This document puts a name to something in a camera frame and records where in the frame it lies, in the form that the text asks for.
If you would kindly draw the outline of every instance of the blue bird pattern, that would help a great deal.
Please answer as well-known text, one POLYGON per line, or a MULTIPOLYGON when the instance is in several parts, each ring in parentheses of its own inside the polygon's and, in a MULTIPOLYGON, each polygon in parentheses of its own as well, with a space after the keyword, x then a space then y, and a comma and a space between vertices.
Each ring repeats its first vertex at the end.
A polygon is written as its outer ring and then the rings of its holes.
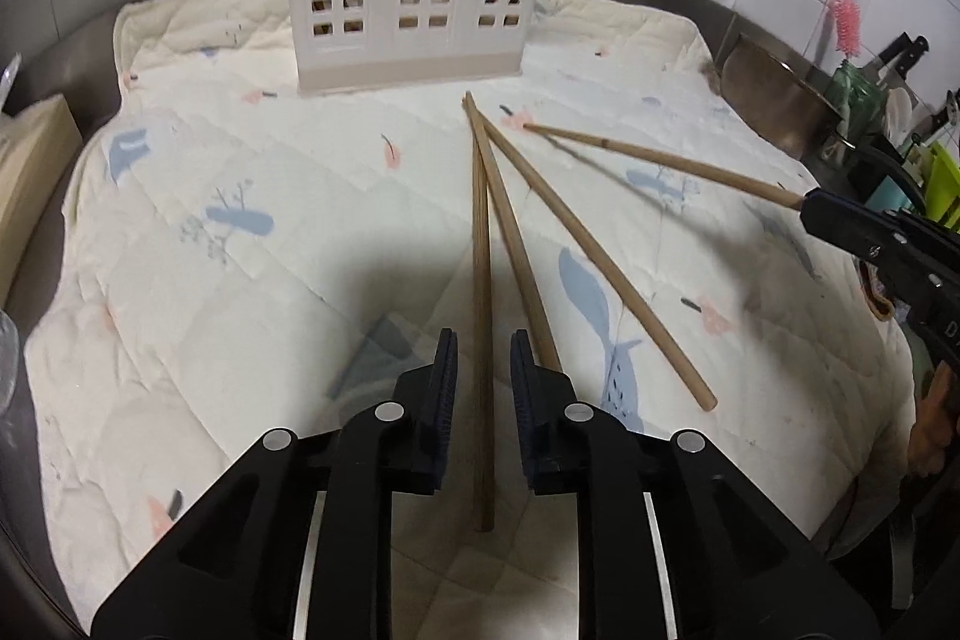
POLYGON ((150 145, 147 144, 147 129, 136 128, 133 131, 124 131, 110 140, 107 153, 107 169, 110 179, 116 185, 123 175, 136 161, 150 155, 150 145))
POLYGON ((640 188, 642 191, 654 191, 658 196, 664 199, 675 199, 675 201, 679 201, 680 204, 683 204, 683 199, 685 199, 686 181, 683 180, 680 188, 664 182, 664 169, 662 167, 656 176, 647 175, 646 172, 641 172, 636 169, 627 170, 627 182, 634 186, 634 188, 640 188))
POLYGON ((237 230, 253 237, 267 237, 274 229, 272 215, 247 206, 247 191, 253 180, 238 182, 233 191, 225 194, 217 189, 216 201, 203 211, 205 220, 190 215, 181 225, 181 242, 205 245, 206 255, 227 266, 227 242, 237 230))
POLYGON ((604 348, 605 381, 600 399, 601 410, 619 419, 632 432, 643 432, 637 398, 637 375, 630 351, 642 340, 614 342, 611 333, 607 297, 596 278, 581 265, 567 248, 560 250, 560 282, 570 302, 587 319, 604 348))

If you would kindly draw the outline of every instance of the plastic bag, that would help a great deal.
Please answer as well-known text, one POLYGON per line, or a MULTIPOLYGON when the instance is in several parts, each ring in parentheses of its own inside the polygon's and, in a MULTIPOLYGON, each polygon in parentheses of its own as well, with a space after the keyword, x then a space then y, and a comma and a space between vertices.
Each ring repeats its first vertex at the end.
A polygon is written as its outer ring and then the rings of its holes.
POLYGON ((0 310, 0 417, 10 408, 19 368, 20 335, 10 316, 0 310))

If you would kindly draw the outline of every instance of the person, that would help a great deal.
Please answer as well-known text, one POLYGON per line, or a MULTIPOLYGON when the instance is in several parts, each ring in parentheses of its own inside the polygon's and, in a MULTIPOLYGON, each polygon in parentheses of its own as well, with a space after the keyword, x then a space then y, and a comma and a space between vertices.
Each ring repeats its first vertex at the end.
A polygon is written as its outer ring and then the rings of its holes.
POLYGON ((954 380, 947 362, 940 362, 928 394, 917 403, 917 422, 907 444, 907 466, 913 475, 929 477, 941 472, 947 447, 960 434, 957 413, 952 413, 949 405, 954 380))

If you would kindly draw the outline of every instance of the knife handle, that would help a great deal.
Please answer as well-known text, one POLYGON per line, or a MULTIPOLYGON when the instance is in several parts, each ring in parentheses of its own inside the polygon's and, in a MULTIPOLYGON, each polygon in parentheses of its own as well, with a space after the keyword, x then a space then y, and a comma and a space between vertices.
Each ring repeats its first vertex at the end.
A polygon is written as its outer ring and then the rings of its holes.
POLYGON ((901 79, 906 79, 906 73, 917 65, 917 61, 925 52, 930 52, 930 42, 925 37, 918 36, 915 42, 904 50, 904 54, 894 66, 894 71, 901 76, 901 79))
POLYGON ((877 62, 880 63, 881 67, 886 66, 888 63, 890 63, 890 61, 901 54, 904 49, 910 47, 910 44, 910 37, 906 31, 904 31, 904 33, 901 33, 901 35, 896 37, 891 44, 888 44, 886 49, 880 52, 880 55, 877 55, 877 62))

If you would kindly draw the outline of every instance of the whale print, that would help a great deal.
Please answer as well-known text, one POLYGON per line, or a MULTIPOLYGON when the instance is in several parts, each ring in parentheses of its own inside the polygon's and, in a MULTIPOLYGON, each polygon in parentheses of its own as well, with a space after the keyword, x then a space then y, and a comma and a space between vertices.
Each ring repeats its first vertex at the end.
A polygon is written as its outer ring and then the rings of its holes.
POLYGON ((664 182, 664 167, 659 168, 656 177, 654 177, 654 175, 647 175, 646 172, 640 172, 636 169, 627 170, 627 181, 634 186, 634 188, 640 188, 642 191, 654 191, 655 194, 664 199, 669 197, 669 199, 675 199, 675 201, 683 204, 683 199, 685 198, 683 192, 685 191, 686 181, 683 181, 683 185, 680 186, 680 188, 664 182))
POLYGON ((566 248, 560 250, 559 263, 560 282, 566 296, 587 319, 604 348, 605 381, 600 408, 611 413, 632 432, 643 432, 643 421, 638 412, 637 376, 630 359, 631 349, 641 340, 614 342, 616 335, 611 333, 607 297, 596 278, 566 248))

